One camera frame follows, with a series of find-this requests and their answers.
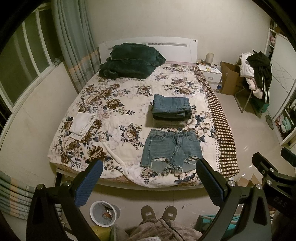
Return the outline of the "quilted pajama legs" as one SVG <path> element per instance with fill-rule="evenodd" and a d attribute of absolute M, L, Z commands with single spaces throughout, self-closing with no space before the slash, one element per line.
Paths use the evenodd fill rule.
<path fill-rule="evenodd" d="M 202 233 L 170 219 L 148 219 L 140 223 L 131 234 L 115 225 L 110 240 L 199 240 Z"/>

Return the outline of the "folded grey-green pants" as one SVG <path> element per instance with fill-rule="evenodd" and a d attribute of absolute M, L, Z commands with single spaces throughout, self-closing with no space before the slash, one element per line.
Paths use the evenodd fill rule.
<path fill-rule="evenodd" d="M 150 128 L 184 128 L 189 121 L 188 118 L 182 120 L 171 120 L 166 118 L 154 117 L 152 114 L 148 114 L 145 119 L 145 127 Z"/>

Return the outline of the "brown checkered bed sheet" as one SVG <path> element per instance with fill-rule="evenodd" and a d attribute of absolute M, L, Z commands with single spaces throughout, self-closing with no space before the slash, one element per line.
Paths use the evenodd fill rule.
<path fill-rule="evenodd" d="M 215 128 L 215 140 L 218 143 L 218 170 L 225 178 L 231 178 L 239 173 L 237 152 L 232 130 L 222 105 L 215 91 L 206 81 L 204 74 L 198 68 L 193 67 L 197 80 L 205 89 L 205 96 L 209 106 L 211 120 Z"/>

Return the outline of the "brown cardboard box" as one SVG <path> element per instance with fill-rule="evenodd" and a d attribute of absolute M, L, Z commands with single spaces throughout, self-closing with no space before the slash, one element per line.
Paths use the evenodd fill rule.
<path fill-rule="evenodd" d="M 226 62 L 220 62 L 222 72 L 221 93 L 234 95 L 243 89 L 243 77 L 240 77 L 240 67 Z"/>

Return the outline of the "white nightstand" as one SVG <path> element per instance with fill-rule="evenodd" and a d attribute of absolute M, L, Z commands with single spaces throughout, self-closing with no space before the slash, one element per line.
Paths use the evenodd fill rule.
<path fill-rule="evenodd" d="M 203 72 L 203 75 L 213 90 L 218 89 L 222 73 L 217 68 L 211 68 L 207 65 L 197 64 L 197 67 Z"/>

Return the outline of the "cream cylinder lamp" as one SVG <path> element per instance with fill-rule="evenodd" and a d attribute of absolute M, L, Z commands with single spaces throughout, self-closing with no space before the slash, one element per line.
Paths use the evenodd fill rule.
<path fill-rule="evenodd" d="M 206 55 L 205 61 L 208 64 L 212 64 L 213 63 L 213 59 L 214 59 L 214 54 L 211 53 L 211 52 L 208 52 L 207 55 Z"/>

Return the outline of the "white trash bin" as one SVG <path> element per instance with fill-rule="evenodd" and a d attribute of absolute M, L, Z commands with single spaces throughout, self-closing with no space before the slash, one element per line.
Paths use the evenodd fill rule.
<path fill-rule="evenodd" d="M 120 217 L 120 209 L 106 201 L 96 201 L 90 207 L 92 221 L 101 227 L 111 227 Z"/>

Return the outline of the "white framed window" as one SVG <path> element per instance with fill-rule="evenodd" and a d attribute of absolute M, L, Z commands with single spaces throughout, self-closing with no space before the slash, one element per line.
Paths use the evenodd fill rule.
<path fill-rule="evenodd" d="M 1 98 L 14 112 L 62 56 L 50 2 L 20 24 L 1 52 Z"/>

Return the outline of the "floral bed quilt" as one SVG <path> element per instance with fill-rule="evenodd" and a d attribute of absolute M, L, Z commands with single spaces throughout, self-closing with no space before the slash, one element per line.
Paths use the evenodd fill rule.
<path fill-rule="evenodd" d="M 145 141 L 152 129 L 164 132 L 194 131 L 203 158 L 218 170 L 218 143 L 205 89 L 192 65 L 164 64 L 144 80 L 93 77 L 71 104 L 49 148 L 49 161 L 61 169 L 78 173 L 94 160 L 103 162 L 105 179 L 125 177 L 147 188 L 200 183 L 196 169 L 186 173 L 158 175 L 142 168 Z M 184 128 L 145 127 L 152 114 L 154 95 L 187 97 L 192 114 Z M 80 141 L 71 138 L 70 127 L 77 113 L 95 115 L 95 121 Z"/>

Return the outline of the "right grey slipper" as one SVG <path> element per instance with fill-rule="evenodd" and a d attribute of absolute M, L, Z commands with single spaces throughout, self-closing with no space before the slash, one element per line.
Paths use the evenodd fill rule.
<path fill-rule="evenodd" d="M 175 206 L 167 206 L 163 212 L 162 219 L 175 220 L 177 216 L 177 209 Z"/>

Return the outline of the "white wardrobe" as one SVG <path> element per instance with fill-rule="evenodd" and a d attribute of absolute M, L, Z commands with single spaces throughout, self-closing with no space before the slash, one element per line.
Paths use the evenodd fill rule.
<path fill-rule="evenodd" d="M 281 146 L 295 141 L 295 49 L 281 28 L 270 22 L 264 53 L 272 81 L 268 113 Z"/>

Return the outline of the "white bed headboard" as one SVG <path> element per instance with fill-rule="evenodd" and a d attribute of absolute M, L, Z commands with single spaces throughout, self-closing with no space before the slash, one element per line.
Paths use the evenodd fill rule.
<path fill-rule="evenodd" d="M 154 47 L 167 62 L 195 64 L 197 60 L 198 41 L 181 37 L 137 37 L 101 43 L 98 46 L 101 63 L 105 63 L 115 45 L 137 43 Z"/>

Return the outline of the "grey-green curtain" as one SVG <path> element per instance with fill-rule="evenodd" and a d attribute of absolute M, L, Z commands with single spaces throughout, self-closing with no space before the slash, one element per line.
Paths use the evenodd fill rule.
<path fill-rule="evenodd" d="M 77 91 L 99 70 L 85 1 L 51 1 L 53 20 L 61 51 Z"/>

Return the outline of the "grey slipper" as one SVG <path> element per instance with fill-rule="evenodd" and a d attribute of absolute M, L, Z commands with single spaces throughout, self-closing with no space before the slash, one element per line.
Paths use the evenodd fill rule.
<path fill-rule="evenodd" d="M 162 219 L 175 220 L 177 216 L 177 209 L 175 206 L 167 206 L 163 212 Z"/>
<path fill-rule="evenodd" d="M 146 205 L 140 211 L 142 222 L 155 222 L 157 220 L 154 210 L 151 206 Z"/>

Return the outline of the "left grey slipper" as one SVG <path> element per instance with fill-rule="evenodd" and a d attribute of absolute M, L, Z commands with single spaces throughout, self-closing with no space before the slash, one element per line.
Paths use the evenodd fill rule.
<path fill-rule="evenodd" d="M 155 222 L 157 220 L 154 210 L 151 206 L 146 205 L 140 211 L 142 222 Z"/>

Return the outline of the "chair piled with clothes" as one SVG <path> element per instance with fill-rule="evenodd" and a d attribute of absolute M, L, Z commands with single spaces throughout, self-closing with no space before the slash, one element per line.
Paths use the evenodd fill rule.
<path fill-rule="evenodd" d="M 262 100 L 262 92 L 255 83 L 254 70 L 246 60 L 252 54 L 254 52 L 242 53 L 239 56 L 240 77 L 244 78 L 243 89 L 248 91 L 247 101 L 240 107 L 240 110 L 244 112 L 247 105 L 250 104 L 256 116 L 260 116 L 267 111 L 269 103 Z"/>

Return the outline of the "folded white cloth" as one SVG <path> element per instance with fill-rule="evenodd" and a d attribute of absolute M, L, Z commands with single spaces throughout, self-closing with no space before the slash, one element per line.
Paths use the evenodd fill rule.
<path fill-rule="evenodd" d="M 82 140 L 88 133 L 95 121 L 95 115 L 90 113 L 77 113 L 70 127 L 70 137 L 75 140 Z"/>

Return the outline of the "dark green blanket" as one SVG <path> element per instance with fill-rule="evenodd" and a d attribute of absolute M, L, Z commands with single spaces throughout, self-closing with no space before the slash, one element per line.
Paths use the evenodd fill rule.
<path fill-rule="evenodd" d="M 165 61 L 165 57 L 154 47 L 123 43 L 112 48 L 106 62 L 100 65 L 99 76 L 109 79 L 146 79 Z"/>

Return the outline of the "ripped blue denim shorts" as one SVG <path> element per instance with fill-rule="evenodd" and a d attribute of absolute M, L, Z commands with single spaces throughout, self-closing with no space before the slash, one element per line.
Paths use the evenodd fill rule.
<path fill-rule="evenodd" d="M 164 132 L 152 129 L 145 141 L 140 166 L 166 176 L 192 171 L 202 158 L 200 141 L 194 131 Z"/>

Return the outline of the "striped cloth at left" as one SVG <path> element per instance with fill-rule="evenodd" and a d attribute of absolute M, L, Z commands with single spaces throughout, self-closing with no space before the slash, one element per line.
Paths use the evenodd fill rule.
<path fill-rule="evenodd" d="M 10 216 L 27 220 L 35 192 L 34 187 L 18 181 L 1 171 L 1 211 Z"/>

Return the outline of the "folded dark blue jeans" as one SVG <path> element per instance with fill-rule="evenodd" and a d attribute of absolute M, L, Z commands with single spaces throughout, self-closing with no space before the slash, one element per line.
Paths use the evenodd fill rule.
<path fill-rule="evenodd" d="M 183 121 L 188 119 L 191 114 L 192 109 L 187 97 L 154 95 L 152 106 L 152 116 L 154 118 Z"/>

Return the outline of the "black jacket on chair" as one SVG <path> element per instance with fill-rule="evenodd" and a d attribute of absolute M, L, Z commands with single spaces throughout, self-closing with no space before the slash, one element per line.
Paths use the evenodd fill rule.
<path fill-rule="evenodd" d="M 254 54 L 247 57 L 246 60 L 254 70 L 255 83 L 262 92 L 262 100 L 269 103 L 269 90 L 273 79 L 270 60 L 261 51 L 253 52 Z"/>

